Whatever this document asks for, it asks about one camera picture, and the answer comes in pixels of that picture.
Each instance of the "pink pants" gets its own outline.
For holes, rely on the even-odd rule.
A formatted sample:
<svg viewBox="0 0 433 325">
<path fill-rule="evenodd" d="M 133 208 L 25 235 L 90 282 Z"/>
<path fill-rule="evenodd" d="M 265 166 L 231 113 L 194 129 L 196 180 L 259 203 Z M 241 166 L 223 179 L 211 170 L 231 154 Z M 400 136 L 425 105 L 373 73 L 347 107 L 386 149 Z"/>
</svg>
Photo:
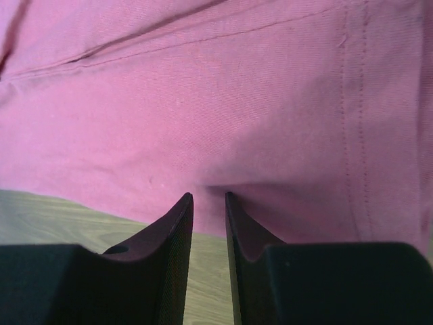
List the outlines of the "pink pants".
<svg viewBox="0 0 433 325">
<path fill-rule="evenodd" d="M 432 151 L 431 0 L 0 2 L 2 189 L 424 253 Z"/>
</svg>

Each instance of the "black plastic piece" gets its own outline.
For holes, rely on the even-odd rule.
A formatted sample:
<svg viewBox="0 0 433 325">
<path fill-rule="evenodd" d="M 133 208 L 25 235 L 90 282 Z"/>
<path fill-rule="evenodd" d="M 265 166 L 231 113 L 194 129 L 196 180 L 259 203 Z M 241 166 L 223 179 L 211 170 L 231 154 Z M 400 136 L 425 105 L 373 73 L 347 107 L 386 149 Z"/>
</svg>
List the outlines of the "black plastic piece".
<svg viewBox="0 0 433 325">
<path fill-rule="evenodd" d="M 181 325 L 192 223 L 185 194 L 102 255 L 75 244 L 0 246 L 0 324 Z"/>
<path fill-rule="evenodd" d="M 433 273 L 408 244 L 286 244 L 226 195 L 235 325 L 433 324 Z"/>
</svg>

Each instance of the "wooden floor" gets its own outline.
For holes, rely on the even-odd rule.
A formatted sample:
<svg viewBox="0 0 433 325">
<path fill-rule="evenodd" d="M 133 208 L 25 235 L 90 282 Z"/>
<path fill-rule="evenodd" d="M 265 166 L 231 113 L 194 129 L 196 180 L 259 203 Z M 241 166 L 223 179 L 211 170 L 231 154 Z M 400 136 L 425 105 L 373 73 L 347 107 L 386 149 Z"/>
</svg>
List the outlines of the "wooden floor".
<svg viewBox="0 0 433 325">
<path fill-rule="evenodd" d="M 0 244 L 80 243 L 102 253 L 144 226 L 66 200 L 0 191 Z M 232 325 L 225 239 L 194 234 L 190 259 L 184 324 Z"/>
</svg>

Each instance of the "stitching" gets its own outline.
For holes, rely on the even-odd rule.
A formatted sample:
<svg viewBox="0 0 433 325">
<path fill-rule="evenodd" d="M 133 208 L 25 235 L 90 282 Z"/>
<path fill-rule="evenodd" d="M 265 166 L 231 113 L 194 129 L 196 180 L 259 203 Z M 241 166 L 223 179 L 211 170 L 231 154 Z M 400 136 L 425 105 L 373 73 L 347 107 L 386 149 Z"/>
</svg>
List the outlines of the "stitching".
<svg viewBox="0 0 433 325">
<path fill-rule="evenodd" d="M 199 12 L 202 9 L 207 9 L 207 8 L 212 7 L 214 5 L 221 4 L 224 1 L 226 1 L 226 0 L 213 0 L 210 3 L 207 3 L 206 5 L 203 5 L 203 6 L 200 6 L 198 8 L 195 8 L 195 9 L 191 10 L 190 12 L 186 12 L 186 13 L 183 13 L 183 14 L 179 14 L 179 15 L 167 18 L 167 19 L 165 19 L 165 20 L 163 20 L 163 21 L 161 21 L 159 23 L 153 24 L 153 25 L 151 25 L 151 26 L 149 26 L 147 28 L 140 28 L 137 32 L 134 32 L 131 35 L 123 36 L 123 37 L 120 37 L 118 39 L 108 41 L 107 43 L 100 43 L 98 45 L 94 45 L 90 49 L 85 49 L 85 50 L 81 51 L 80 53 L 73 54 L 73 55 L 71 55 L 71 56 L 69 56 L 67 58 L 58 59 L 55 62 L 48 63 L 48 64 L 43 65 L 41 67 L 30 68 L 30 69 L 27 69 L 27 70 L 19 70 L 19 71 L 13 73 L 12 77 L 16 77 L 16 76 L 21 75 L 21 74 L 28 74 L 28 73 L 31 73 L 31 72 L 38 72 L 40 70 L 55 68 L 55 67 L 62 66 L 62 65 L 68 64 L 68 63 L 75 63 L 77 61 L 80 61 L 80 60 L 86 59 L 86 58 L 88 58 L 90 56 L 93 56 L 96 53 L 98 53 L 99 51 L 101 51 L 101 50 L 103 50 L 103 49 L 105 49 L 105 48 L 107 48 L 107 47 L 109 47 L 109 46 L 111 46 L 113 44 L 123 43 L 124 41 L 129 41 L 131 39 L 136 39 L 137 37 L 140 37 L 140 36 L 143 36 L 145 34 L 148 34 L 148 33 L 152 32 L 152 31 L 154 31 L 154 30 L 156 30 L 158 28 L 161 28 L 163 26 L 166 26 L 166 25 L 169 25 L 169 24 L 171 24 L 173 22 L 176 22 L 179 19 L 188 17 L 190 15 L 194 15 L 194 14 L 196 14 L 197 12 Z M 254 8 L 258 7 L 258 6 L 260 6 L 260 4 L 259 5 L 255 5 L 254 7 L 251 7 L 250 9 L 254 9 Z M 236 15 L 241 14 L 242 12 L 243 11 L 236 12 L 234 14 L 230 14 L 230 15 L 224 16 L 223 18 L 235 18 Z M 220 18 L 215 18 L 215 19 L 207 20 L 204 23 L 217 22 L 217 21 L 219 21 L 219 19 Z M 178 29 L 174 30 L 174 33 L 175 32 L 179 32 L 180 30 L 185 30 L 185 29 L 188 29 L 188 28 L 191 28 L 191 27 L 199 26 L 201 24 L 203 24 L 203 22 L 192 24 L 192 25 L 190 25 L 190 26 L 188 26 L 186 28 L 185 27 L 178 28 Z M 158 38 L 158 37 L 161 37 L 161 36 L 166 36 L 169 33 L 170 32 L 165 32 L 162 35 L 158 35 L 156 37 L 150 37 L 149 39 L 152 40 L 152 39 L 155 39 L 155 38 Z"/>
<path fill-rule="evenodd" d="M 44 77 L 44 76 L 51 75 L 51 74 L 57 74 L 57 73 L 61 73 L 61 72 L 73 71 L 73 70 L 76 70 L 78 68 L 89 68 L 89 67 L 92 67 L 92 66 L 99 66 L 101 64 L 106 64 L 106 63 L 115 62 L 115 61 L 119 61 L 119 60 L 123 60 L 123 59 L 127 59 L 127 58 L 132 58 L 134 56 L 140 56 L 142 54 L 154 53 L 154 52 L 157 52 L 157 51 L 162 51 L 162 50 L 165 50 L 165 49 L 171 49 L 171 48 L 174 48 L 174 47 L 180 47 L 180 46 L 183 46 L 183 45 L 194 44 L 194 43 L 201 43 L 201 42 L 205 42 L 205 41 L 211 41 L 211 40 L 214 40 L 214 39 L 222 39 L 222 38 L 225 38 L 225 37 L 247 34 L 247 33 L 255 32 L 255 31 L 262 30 L 262 29 L 265 29 L 265 28 L 268 28 L 268 27 L 276 26 L 276 25 L 279 25 L 279 24 L 284 24 L 286 22 L 292 22 L 292 21 L 302 20 L 302 19 L 305 19 L 305 18 L 310 18 L 310 17 L 316 16 L 318 14 L 324 14 L 325 12 L 328 12 L 328 11 L 333 10 L 335 8 L 336 7 L 333 6 L 333 7 L 329 7 L 329 8 L 323 9 L 320 12 L 313 12 L 313 13 L 307 14 L 307 15 L 302 16 L 302 17 L 288 18 L 286 20 L 281 20 L 281 21 L 278 21 L 278 22 L 274 22 L 272 24 L 266 24 L 264 26 L 260 26 L 260 27 L 253 28 L 253 29 L 250 29 L 250 30 L 243 30 L 241 32 L 233 32 L 231 34 L 217 35 L 215 37 L 209 37 L 207 39 L 198 39 L 198 40 L 188 41 L 188 42 L 184 42 L 184 43 L 176 44 L 176 45 L 171 45 L 171 46 L 167 46 L 167 47 L 160 47 L 158 49 L 153 49 L 151 51 L 142 51 L 142 52 L 139 52 L 139 53 L 131 54 L 129 56 L 122 56 L 122 57 L 119 57 L 119 58 L 114 58 L 114 59 L 106 60 L 106 61 L 103 61 L 103 62 L 97 62 L 97 63 L 94 63 L 94 64 L 81 64 L 81 65 L 77 65 L 77 66 L 74 66 L 73 68 L 69 68 L 69 69 L 62 69 L 62 70 L 56 70 L 56 71 L 50 71 L 50 72 L 41 72 L 39 74 L 37 73 L 37 70 L 36 71 L 33 70 L 33 73 L 32 73 L 32 71 L 23 72 L 25 74 L 24 76 L 23 75 L 20 76 L 20 75 L 15 74 L 15 76 L 10 76 L 9 78 L 4 78 L 2 81 L 17 81 L 17 80 L 29 79 L 29 78 L 33 78 L 33 77 Z"/>
<path fill-rule="evenodd" d="M 349 203 L 350 216 L 355 225 L 355 232 L 358 239 L 361 239 L 357 220 L 355 219 L 355 213 L 353 211 L 353 197 L 352 197 L 352 181 L 350 179 L 350 165 L 349 165 L 349 153 L 348 153 L 348 141 L 347 141 L 347 128 L 346 128 L 346 111 L 344 109 L 346 98 L 344 97 L 344 60 L 346 59 L 346 46 L 345 41 L 347 38 L 347 19 L 348 19 L 348 8 L 347 4 L 344 3 L 344 25 L 343 25 L 343 41 L 338 45 L 342 48 L 342 58 L 340 65 L 340 107 L 341 107 L 341 125 L 342 125 L 342 138 L 344 147 L 344 171 L 346 176 L 346 189 L 347 198 Z"/>
<path fill-rule="evenodd" d="M 363 115 L 364 115 L 364 78 L 365 78 L 365 58 L 367 56 L 367 25 L 368 25 L 368 15 L 369 15 L 369 0 L 364 0 L 364 23 L 363 23 L 363 52 L 361 56 L 361 68 L 360 74 L 360 88 L 359 88 L 359 140 L 361 143 L 361 157 L 364 168 L 364 205 L 365 213 L 367 215 L 367 220 L 370 228 L 371 239 L 373 239 L 373 224 L 371 222 L 371 213 L 369 210 L 369 184 L 367 175 L 367 153 L 365 149 L 365 132 L 363 129 Z"/>
</svg>

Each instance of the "pocket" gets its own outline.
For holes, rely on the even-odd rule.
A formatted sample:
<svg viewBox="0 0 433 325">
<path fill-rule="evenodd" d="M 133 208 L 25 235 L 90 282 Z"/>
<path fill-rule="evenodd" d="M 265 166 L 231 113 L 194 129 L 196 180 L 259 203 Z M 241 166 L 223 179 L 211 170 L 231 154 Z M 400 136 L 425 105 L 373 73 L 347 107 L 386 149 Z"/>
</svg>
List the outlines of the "pocket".
<svg viewBox="0 0 433 325">
<path fill-rule="evenodd" d="M 39 37 L 31 48 L 11 56 L 3 78 L 52 71 L 81 60 L 94 65 L 247 33 L 320 14 L 334 3 L 334 0 L 89 0 Z"/>
</svg>

